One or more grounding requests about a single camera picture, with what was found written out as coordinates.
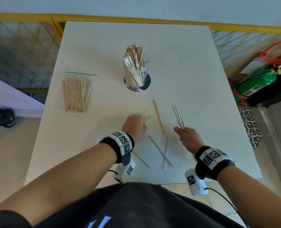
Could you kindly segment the yellow metal mesh fence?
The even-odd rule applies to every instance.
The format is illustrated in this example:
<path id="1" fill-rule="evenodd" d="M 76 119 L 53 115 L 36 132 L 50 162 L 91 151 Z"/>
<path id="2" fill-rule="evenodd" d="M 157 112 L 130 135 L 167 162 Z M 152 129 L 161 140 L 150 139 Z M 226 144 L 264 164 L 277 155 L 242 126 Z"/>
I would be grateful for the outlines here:
<path id="1" fill-rule="evenodd" d="M 0 80 L 25 94 L 47 93 L 67 21 L 208 26 L 231 78 L 270 45 L 281 27 L 64 14 L 0 13 Z"/>

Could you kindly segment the red metal stand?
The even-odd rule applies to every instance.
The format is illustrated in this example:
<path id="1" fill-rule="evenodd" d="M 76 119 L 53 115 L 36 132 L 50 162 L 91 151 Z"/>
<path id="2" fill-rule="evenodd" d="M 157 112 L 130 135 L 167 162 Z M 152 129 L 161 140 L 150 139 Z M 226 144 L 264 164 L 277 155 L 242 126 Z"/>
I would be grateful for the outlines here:
<path id="1" fill-rule="evenodd" d="M 236 84 L 246 80 L 252 73 L 259 68 L 267 66 L 278 66 L 281 68 L 281 42 L 274 43 L 259 53 L 252 61 L 250 61 L 241 71 L 228 79 L 231 90 Z"/>

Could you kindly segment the white side table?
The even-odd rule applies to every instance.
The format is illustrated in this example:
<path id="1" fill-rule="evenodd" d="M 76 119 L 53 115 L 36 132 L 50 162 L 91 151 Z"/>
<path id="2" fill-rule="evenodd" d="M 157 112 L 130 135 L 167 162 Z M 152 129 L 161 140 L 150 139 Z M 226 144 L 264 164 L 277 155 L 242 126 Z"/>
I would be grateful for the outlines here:
<path id="1" fill-rule="evenodd" d="M 0 108 L 10 108 L 17 117 L 41 118 L 44 104 L 0 81 Z"/>

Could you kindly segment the person's black shirt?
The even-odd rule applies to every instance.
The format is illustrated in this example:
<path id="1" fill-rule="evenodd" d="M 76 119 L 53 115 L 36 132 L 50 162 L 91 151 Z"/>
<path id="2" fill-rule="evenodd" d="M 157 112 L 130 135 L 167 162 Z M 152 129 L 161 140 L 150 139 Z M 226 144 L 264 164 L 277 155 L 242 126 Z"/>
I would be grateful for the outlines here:
<path id="1" fill-rule="evenodd" d="M 244 228 L 199 201 L 148 183 L 95 190 L 34 228 Z"/>

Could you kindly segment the black white patterned mat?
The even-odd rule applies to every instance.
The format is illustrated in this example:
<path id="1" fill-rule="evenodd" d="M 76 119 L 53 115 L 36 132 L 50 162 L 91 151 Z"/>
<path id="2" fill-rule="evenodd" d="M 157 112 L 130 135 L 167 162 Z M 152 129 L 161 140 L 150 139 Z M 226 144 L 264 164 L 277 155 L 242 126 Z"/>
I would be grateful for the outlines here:
<path id="1" fill-rule="evenodd" d="M 252 114 L 249 103 L 245 101 L 241 101 L 237 104 L 241 119 L 243 121 L 246 133 L 248 135 L 250 144 L 252 146 L 253 151 L 255 151 L 262 140 L 262 134 L 257 126 L 256 120 Z"/>

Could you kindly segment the pile of sticks in bag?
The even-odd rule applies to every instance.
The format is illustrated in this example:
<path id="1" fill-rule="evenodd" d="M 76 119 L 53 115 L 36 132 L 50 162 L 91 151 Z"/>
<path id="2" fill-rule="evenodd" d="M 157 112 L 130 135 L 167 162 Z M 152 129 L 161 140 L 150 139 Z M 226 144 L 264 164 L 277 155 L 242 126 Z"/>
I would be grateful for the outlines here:
<path id="1" fill-rule="evenodd" d="M 88 103 L 92 81 L 78 77 L 66 77 L 63 80 L 65 111 L 85 112 Z"/>

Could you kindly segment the clear zip bag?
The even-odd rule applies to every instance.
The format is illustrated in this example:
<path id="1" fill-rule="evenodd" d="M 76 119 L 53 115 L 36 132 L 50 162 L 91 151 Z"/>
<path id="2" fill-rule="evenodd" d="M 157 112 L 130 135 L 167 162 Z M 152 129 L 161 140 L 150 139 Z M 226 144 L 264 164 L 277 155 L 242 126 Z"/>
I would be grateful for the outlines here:
<path id="1" fill-rule="evenodd" d="M 84 113 L 88 109 L 90 94 L 97 75 L 81 72 L 64 72 L 62 81 L 64 110 Z"/>

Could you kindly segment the clear plastic jar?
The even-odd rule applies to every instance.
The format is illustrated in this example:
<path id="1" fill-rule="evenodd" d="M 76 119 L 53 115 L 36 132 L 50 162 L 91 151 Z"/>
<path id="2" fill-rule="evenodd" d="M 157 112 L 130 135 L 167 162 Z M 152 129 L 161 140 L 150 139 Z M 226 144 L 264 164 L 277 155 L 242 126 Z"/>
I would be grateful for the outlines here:
<path id="1" fill-rule="evenodd" d="M 144 80 L 148 74 L 149 57 L 146 53 L 142 54 L 142 65 L 140 69 L 132 66 L 130 57 L 123 55 L 124 78 L 129 87 L 139 88 L 144 85 Z"/>

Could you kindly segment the person's right hand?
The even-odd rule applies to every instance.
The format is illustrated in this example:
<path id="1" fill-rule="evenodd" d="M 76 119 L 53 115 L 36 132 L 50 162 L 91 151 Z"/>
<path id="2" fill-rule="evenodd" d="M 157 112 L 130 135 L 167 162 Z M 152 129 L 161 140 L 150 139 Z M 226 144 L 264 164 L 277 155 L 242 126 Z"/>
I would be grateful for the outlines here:
<path id="1" fill-rule="evenodd" d="M 202 138 L 200 137 L 199 133 L 192 128 L 185 127 L 186 128 L 186 137 L 180 138 L 180 141 L 182 142 L 182 145 L 193 155 L 197 153 L 197 151 L 203 147 L 206 146 L 203 142 Z"/>

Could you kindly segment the person's left hand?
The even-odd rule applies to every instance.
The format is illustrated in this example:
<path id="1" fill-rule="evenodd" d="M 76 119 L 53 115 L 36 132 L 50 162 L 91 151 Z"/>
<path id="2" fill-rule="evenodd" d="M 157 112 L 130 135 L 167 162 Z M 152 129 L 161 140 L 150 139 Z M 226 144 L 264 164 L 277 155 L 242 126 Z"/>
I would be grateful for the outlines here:
<path id="1" fill-rule="evenodd" d="M 141 115 L 133 114 L 129 115 L 124 122 L 121 131 L 129 134 L 132 138 L 135 144 L 139 143 L 143 137 L 144 133 L 142 133 L 142 127 L 143 127 L 143 119 Z"/>

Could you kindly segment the black box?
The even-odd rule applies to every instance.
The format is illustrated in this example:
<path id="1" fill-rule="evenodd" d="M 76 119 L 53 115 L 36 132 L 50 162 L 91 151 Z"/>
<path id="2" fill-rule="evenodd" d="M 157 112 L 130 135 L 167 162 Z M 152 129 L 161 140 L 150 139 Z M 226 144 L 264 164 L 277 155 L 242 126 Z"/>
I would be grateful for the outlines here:
<path id="1" fill-rule="evenodd" d="M 281 75 L 272 84 L 254 93 L 247 102 L 250 107 L 264 108 L 281 102 Z"/>

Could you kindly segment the person's right forearm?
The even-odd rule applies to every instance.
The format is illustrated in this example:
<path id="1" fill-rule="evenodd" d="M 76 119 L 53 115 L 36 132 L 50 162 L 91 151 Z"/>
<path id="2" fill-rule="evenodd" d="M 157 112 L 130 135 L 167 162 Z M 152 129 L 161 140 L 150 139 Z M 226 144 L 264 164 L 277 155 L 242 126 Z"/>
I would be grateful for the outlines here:
<path id="1" fill-rule="evenodd" d="M 281 197 L 236 166 L 224 168 L 217 181 L 249 224 L 281 222 Z"/>

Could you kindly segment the green gas cylinder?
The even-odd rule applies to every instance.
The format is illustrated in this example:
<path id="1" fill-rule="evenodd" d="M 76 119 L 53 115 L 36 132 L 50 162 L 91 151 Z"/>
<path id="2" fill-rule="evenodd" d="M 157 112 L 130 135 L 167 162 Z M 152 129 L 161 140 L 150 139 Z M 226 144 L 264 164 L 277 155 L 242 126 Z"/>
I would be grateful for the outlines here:
<path id="1" fill-rule="evenodd" d="M 275 82 L 278 75 L 281 75 L 281 68 L 278 66 L 259 68 L 246 80 L 235 85 L 233 88 L 235 102 L 239 104 L 250 98 L 257 91 Z"/>

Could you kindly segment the black marker wristband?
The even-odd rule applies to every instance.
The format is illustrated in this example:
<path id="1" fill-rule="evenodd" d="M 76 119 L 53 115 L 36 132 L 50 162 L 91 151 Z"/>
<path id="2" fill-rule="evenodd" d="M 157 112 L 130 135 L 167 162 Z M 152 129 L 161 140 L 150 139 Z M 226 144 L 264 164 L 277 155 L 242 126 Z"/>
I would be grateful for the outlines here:
<path id="1" fill-rule="evenodd" d="M 123 166 L 127 166 L 131 161 L 131 152 L 135 147 L 135 142 L 131 135 L 117 131 L 108 134 L 99 143 L 109 145 L 116 153 L 116 164 L 121 163 Z"/>
<path id="2" fill-rule="evenodd" d="M 226 153 L 210 146 L 201 147 L 195 154 L 197 161 L 195 172 L 197 176 L 217 180 L 219 173 L 227 166 L 235 166 L 235 162 Z"/>

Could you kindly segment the bundle of sticks in jar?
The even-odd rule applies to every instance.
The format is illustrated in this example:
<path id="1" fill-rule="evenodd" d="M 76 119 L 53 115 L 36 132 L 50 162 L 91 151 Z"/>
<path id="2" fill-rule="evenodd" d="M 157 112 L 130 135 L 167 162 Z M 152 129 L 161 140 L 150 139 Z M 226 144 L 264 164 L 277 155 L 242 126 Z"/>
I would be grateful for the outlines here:
<path id="1" fill-rule="evenodd" d="M 130 57 L 132 66 L 136 69 L 140 69 L 142 65 L 142 54 L 144 53 L 142 46 L 128 45 L 123 55 Z"/>

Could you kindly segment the black bag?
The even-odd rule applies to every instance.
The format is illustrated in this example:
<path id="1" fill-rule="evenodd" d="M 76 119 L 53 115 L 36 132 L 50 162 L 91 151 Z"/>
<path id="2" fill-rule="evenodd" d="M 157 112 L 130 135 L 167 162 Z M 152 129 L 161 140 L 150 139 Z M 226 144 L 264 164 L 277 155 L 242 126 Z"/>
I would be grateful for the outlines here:
<path id="1" fill-rule="evenodd" d="M 15 123 L 15 112 L 10 108 L 0 108 L 0 126 L 11 128 Z"/>

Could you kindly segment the person's left forearm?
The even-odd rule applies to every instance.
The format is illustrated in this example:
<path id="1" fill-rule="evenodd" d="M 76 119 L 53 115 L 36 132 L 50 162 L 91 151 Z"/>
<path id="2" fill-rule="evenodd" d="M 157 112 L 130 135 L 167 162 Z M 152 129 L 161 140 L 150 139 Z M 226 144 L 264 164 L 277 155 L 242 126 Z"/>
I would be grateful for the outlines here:
<path id="1" fill-rule="evenodd" d="M 34 226 L 91 194 L 116 160 L 109 145 L 95 145 L 19 189 L 0 203 L 0 211 L 17 212 Z"/>

